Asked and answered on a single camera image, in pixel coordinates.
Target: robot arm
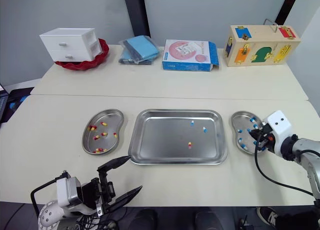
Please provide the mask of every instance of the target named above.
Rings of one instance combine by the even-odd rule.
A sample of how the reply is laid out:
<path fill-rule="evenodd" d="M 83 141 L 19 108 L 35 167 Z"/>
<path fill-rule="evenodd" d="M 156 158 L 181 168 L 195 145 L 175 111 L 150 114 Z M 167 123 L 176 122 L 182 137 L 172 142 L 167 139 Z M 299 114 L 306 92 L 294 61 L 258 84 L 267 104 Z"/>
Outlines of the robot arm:
<path fill-rule="evenodd" d="M 259 147 L 266 147 L 285 160 L 295 161 L 307 171 L 315 205 L 320 208 L 320 142 L 299 139 L 293 134 L 292 125 L 280 110 L 268 116 L 264 122 L 266 124 L 262 129 L 250 132 L 251 136 L 257 140 L 263 134 L 257 143 Z"/>
<path fill-rule="evenodd" d="M 84 185 L 81 185 L 76 177 L 70 177 L 67 171 L 63 171 L 63 174 L 55 179 L 57 200 L 47 203 L 40 213 L 35 204 L 39 229 L 52 230 L 59 221 L 66 218 L 79 218 L 82 215 L 93 215 L 94 213 L 101 217 L 129 203 L 139 193 L 142 186 L 125 193 L 114 203 L 109 204 L 116 193 L 113 183 L 107 181 L 107 171 L 120 167 L 130 158 L 130 156 L 123 156 L 105 163 L 97 169 L 99 178 L 95 177 Z M 31 199 L 34 199 L 35 192 L 32 191 Z"/>

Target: red bowl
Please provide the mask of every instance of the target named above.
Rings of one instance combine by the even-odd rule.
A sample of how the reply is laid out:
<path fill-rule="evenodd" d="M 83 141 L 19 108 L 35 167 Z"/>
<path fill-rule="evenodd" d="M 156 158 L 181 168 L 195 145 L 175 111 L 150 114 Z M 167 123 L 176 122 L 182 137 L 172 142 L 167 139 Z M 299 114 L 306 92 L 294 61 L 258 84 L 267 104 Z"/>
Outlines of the red bowl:
<path fill-rule="evenodd" d="M 106 60 L 109 52 L 109 47 L 105 40 L 99 38 L 102 48 L 102 53 L 95 56 L 93 61 L 70 62 L 70 61 L 55 61 L 55 64 L 69 70 L 87 70 L 95 68 Z"/>

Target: stainless steel tray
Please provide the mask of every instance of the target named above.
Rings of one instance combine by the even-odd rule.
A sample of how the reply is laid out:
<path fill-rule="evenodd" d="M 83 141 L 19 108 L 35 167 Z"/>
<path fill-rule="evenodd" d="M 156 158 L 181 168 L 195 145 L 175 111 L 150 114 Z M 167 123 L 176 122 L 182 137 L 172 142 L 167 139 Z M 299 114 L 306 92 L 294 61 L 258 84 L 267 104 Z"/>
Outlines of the stainless steel tray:
<path fill-rule="evenodd" d="M 222 118 L 212 110 L 144 110 L 128 154 L 136 164 L 220 164 L 227 158 Z"/>
<path fill-rule="evenodd" d="M 123 122 L 124 115 L 117 109 L 107 109 L 97 113 L 90 119 L 83 131 L 82 147 L 84 151 L 92 155 L 101 155 L 115 150 L 119 144 L 119 131 Z"/>
<path fill-rule="evenodd" d="M 236 146 L 247 154 L 254 154 L 256 141 L 249 134 L 249 131 L 256 128 L 262 128 L 263 123 L 260 118 L 248 111 L 237 111 L 232 115 L 231 123 L 235 133 Z"/>

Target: wooden lock box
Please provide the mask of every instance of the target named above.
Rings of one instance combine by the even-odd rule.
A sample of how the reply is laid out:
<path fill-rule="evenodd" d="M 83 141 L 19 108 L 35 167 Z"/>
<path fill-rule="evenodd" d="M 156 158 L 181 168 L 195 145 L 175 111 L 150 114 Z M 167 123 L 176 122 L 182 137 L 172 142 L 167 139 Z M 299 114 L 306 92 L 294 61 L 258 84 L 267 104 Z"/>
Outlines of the wooden lock box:
<path fill-rule="evenodd" d="M 283 64 L 300 41 L 291 26 L 231 25 L 224 48 L 226 64 L 228 67 Z"/>

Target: white table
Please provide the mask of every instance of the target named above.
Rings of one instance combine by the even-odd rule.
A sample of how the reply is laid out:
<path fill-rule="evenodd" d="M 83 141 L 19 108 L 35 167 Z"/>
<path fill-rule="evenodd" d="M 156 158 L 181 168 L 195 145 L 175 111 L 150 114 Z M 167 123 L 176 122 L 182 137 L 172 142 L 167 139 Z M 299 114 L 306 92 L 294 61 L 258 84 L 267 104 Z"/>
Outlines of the white table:
<path fill-rule="evenodd" d="M 110 45 L 106 62 L 95 69 L 72 71 L 54 64 L 33 95 L 84 95 L 189 99 L 307 100 L 287 64 L 227 67 L 218 49 L 220 67 L 211 72 L 163 70 L 153 65 L 118 63 L 120 45 Z"/>
<path fill-rule="evenodd" d="M 117 149 L 89 155 L 82 133 L 99 111 L 116 108 L 124 114 Z M 97 177 L 97 167 L 127 155 L 137 115 L 149 108 L 211 109 L 221 114 L 228 157 L 220 165 L 136 165 L 127 162 L 111 170 L 117 196 L 143 185 L 130 206 L 282 206 L 312 205 L 313 198 L 275 185 L 257 171 L 254 158 L 234 143 L 231 115 L 247 110 L 264 118 L 278 109 L 300 137 L 319 140 L 320 119 L 308 101 L 223 100 L 147 97 L 31 95 L 0 128 L 0 200 L 30 202 L 37 186 L 68 170 L 81 183 Z M 307 173 L 293 162 L 266 152 L 259 157 L 263 171 L 276 181 L 311 190 Z M 39 203 L 56 198 L 51 186 L 36 194 Z"/>

